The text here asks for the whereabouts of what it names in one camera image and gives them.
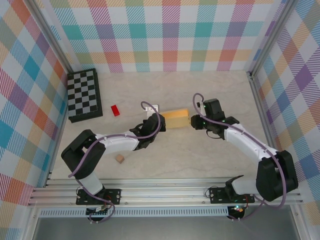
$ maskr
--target table surface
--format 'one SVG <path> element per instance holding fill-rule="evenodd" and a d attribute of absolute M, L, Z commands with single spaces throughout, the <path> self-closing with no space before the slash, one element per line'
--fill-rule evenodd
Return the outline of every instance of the table surface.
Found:
<path fill-rule="evenodd" d="M 142 123 L 147 114 L 141 101 L 158 104 L 160 112 L 188 108 L 194 93 L 205 100 L 217 98 L 226 117 L 233 116 L 253 135 L 266 143 L 255 100 L 244 71 L 132 72 L 98 74 L 103 116 L 76 123 L 67 120 L 51 179 L 67 179 L 70 170 L 61 152 L 83 130 L 95 134 L 123 133 Z M 120 115 L 114 116 L 112 105 Z M 211 139 L 205 130 L 191 126 L 160 132 L 146 149 L 105 154 L 95 168 L 100 179 L 217 178 L 255 174 L 256 167 L 239 149 L 222 139 Z"/>

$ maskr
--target yellow sponge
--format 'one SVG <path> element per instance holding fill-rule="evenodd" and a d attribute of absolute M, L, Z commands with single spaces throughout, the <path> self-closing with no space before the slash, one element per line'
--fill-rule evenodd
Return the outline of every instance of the yellow sponge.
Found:
<path fill-rule="evenodd" d="M 189 111 L 187 108 L 160 113 L 165 118 L 167 129 L 183 128 L 190 125 Z"/>

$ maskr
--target black and white chessboard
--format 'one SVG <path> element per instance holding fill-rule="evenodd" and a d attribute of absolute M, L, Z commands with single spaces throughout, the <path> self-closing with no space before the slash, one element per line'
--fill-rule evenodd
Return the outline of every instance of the black and white chessboard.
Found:
<path fill-rule="evenodd" d="M 72 123 L 103 115 L 95 69 L 68 74 L 67 88 L 68 116 Z"/>

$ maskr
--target wooden block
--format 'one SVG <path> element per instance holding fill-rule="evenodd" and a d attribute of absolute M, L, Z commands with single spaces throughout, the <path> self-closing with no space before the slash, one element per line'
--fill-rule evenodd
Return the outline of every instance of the wooden block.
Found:
<path fill-rule="evenodd" d="M 187 108 L 160 113 L 165 118 L 167 129 L 190 126 L 189 110 Z"/>
<path fill-rule="evenodd" d="M 118 163 L 122 164 L 122 162 L 125 160 L 125 157 L 122 156 L 121 154 L 118 154 L 118 155 L 115 157 L 115 160 L 117 160 Z"/>

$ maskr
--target robotic arm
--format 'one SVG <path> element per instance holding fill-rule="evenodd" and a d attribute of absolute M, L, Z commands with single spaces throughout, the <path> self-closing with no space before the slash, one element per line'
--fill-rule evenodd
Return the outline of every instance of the robotic arm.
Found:
<path fill-rule="evenodd" d="M 165 132 L 165 118 L 160 114 L 159 116 L 159 132 Z M 155 140 L 157 133 L 152 137 L 144 139 L 124 136 L 149 136 L 157 130 L 157 126 L 158 117 L 157 114 L 154 113 L 147 120 L 143 120 L 143 123 L 137 125 L 135 128 L 132 128 L 122 134 L 115 134 L 118 136 L 111 136 L 107 138 L 106 135 L 94 134 L 89 129 L 84 130 L 68 147 L 66 147 L 66 149 L 62 152 L 61 157 L 71 172 L 74 172 L 85 156 L 86 149 L 88 149 L 96 140 L 101 139 L 99 142 L 93 145 L 90 151 L 88 151 L 87 156 L 85 157 L 80 168 L 78 168 L 74 174 L 74 177 L 80 181 L 80 183 L 90 194 L 102 199 L 106 199 L 106 190 L 94 173 L 94 169 L 96 168 L 102 155 L 119 151 L 136 151 L 148 147 L 148 145 Z"/>
<path fill-rule="evenodd" d="M 197 107 L 200 109 L 202 116 L 222 124 L 207 121 L 198 114 L 191 117 L 193 128 L 196 130 L 204 129 L 219 135 L 223 140 L 238 147 L 256 165 L 256 178 L 241 175 L 226 182 L 224 191 L 231 202 L 234 202 L 238 196 L 244 194 L 259 193 L 269 202 L 283 195 L 282 178 L 277 165 L 269 153 L 278 159 L 284 173 L 286 192 L 290 192 L 298 187 L 294 162 L 289 152 L 285 150 L 279 152 L 257 139 L 254 139 L 254 141 L 250 139 L 244 134 L 245 128 L 237 119 L 233 116 L 225 117 L 219 101 L 215 98 L 198 102 Z"/>

